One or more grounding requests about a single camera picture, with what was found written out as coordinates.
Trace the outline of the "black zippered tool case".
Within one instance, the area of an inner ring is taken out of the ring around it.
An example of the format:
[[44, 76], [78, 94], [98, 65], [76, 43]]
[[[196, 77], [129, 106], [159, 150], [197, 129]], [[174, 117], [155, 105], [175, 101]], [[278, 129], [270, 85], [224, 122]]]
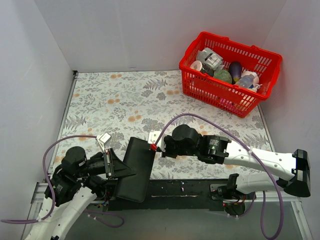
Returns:
[[117, 181], [115, 197], [141, 203], [144, 201], [156, 152], [151, 145], [137, 137], [131, 137], [124, 155], [123, 162], [134, 172]]

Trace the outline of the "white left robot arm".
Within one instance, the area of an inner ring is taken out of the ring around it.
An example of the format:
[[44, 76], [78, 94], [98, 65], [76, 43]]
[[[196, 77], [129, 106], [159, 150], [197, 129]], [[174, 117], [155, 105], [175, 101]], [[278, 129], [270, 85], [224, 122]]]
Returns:
[[[103, 179], [101, 174], [106, 174], [107, 179]], [[135, 175], [134, 170], [123, 163], [111, 148], [90, 159], [80, 146], [68, 149], [50, 177], [38, 222], [26, 239], [63, 240], [92, 201], [111, 198], [113, 190], [108, 186], [108, 180], [132, 175]]]

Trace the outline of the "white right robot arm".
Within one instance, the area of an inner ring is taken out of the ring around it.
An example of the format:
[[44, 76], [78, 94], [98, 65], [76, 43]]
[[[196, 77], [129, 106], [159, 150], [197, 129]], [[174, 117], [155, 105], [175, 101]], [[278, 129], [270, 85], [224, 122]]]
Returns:
[[250, 148], [218, 135], [201, 135], [186, 124], [177, 126], [171, 135], [150, 133], [152, 148], [165, 157], [194, 156], [206, 164], [235, 165], [258, 170], [259, 173], [229, 176], [220, 195], [237, 199], [243, 194], [283, 190], [285, 193], [308, 198], [311, 196], [311, 171], [307, 151], [278, 153]]

